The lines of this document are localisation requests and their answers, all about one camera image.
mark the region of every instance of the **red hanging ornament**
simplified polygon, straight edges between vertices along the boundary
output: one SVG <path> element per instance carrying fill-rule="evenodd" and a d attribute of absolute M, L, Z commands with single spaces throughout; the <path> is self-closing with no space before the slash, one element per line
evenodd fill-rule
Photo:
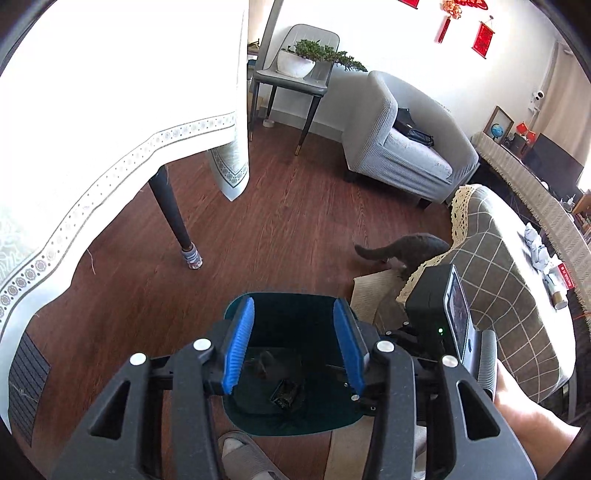
<path fill-rule="evenodd" d="M 441 8 L 449 16 L 443 20 L 441 31 L 439 32 L 439 36 L 437 37 L 437 43 L 443 42 L 443 39 L 445 38 L 445 34 L 447 33 L 447 29 L 449 28 L 449 24 L 451 23 L 452 18 L 457 20 L 462 16 L 462 8 L 454 0 L 444 0 L 441 5 Z"/>
<path fill-rule="evenodd" d="M 443 8 L 450 17 L 456 20 L 462 16 L 462 8 L 458 5 L 458 2 L 454 0 L 444 0 L 441 8 Z"/>
<path fill-rule="evenodd" d="M 478 35 L 476 36 L 472 50 L 479 53 L 483 59 L 486 58 L 486 54 L 488 52 L 488 48 L 491 46 L 491 40 L 494 34 L 495 33 L 488 25 L 486 25 L 484 22 L 480 22 L 480 28 L 478 29 Z"/>
<path fill-rule="evenodd" d="M 399 1 L 402 2 L 403 4 L 407 4 L 413 8 L 418 9 L 418 0 L 399 0 Z"/>
<path fill-rule="evenodd" d="M 441 32 L 439 34 L 439 36 L 437 37 L 437 43 L 442 43 L 443 39 L 445 38 L 445 34 L 447 33 L 447 29 L 449 28 L 449 24 L 451 23 L 452 18 L 451 17 L 446 17 L 445 20 L 443 21 L 443 25 L 441 26 Z"/>
<path fill-rule="evenodd" d="M 488 10 L 488 5 L 484 0 L 456 0 L 458 5 L 464 5 L 465 7 L 482 8 Z"/>

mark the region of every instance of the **globe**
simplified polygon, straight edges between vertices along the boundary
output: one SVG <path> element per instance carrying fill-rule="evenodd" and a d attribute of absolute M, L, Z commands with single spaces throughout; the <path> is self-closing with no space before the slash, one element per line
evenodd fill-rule
<path fill-rule="evenodd" d="M 491 127 L 491 133 L 492 133 L 493 137 L 500 138 L 505 133 L 505 129 L 503 127 L 501 127 L 499 124 L 494 124 Z"/>

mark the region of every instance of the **human arm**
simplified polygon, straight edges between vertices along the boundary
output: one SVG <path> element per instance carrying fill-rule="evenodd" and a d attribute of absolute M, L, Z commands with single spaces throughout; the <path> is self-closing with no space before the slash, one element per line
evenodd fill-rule
<path fill-rule="evenodd" d="M 499 360 L 495 405 L 522 444 L 540 479 L 558 463 L 580 431 L 530 400 Z"/>

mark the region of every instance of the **gray cat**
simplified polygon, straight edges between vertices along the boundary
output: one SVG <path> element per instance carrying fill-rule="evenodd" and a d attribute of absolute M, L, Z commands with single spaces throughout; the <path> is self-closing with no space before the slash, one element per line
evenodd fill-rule
<path fill-rule="evenodd" d="M 388 261 L 391 258 L 398 258 L 406 265 L 406 269 L 402 272 L 405 280 L 409 279 L 423 262 L 444 254 L 449 249 L 447 242 L 430 233 L 406 235 L 382 248 L 367 249 L 361 245 L 355 245 L 357 254 L 366 260 Z"/>

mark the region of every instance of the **red box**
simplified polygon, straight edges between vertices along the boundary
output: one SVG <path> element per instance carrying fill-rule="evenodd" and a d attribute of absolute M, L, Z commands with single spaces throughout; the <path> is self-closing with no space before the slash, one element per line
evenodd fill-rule
<path fill-rule="evenodd" d="M 517 133 L 519 133 L 520 135 L 525 135 L 529 130 L 524 122 L 521 122 L 519 125 L 517 125 L 515 129 L 517 130 Z"/>
<path fill-rule="evenodd" d="M 570 278 L 569 272 L 566 270 L 566 267 L 564 266 L 563 263 L 558 265 L 558 269 L 560 270 L 560 274 L 564 278 L 564 283 L 566 283 L 566 288 L 568 288 L 569 290 L 574 288 L 573 279 Z"/>

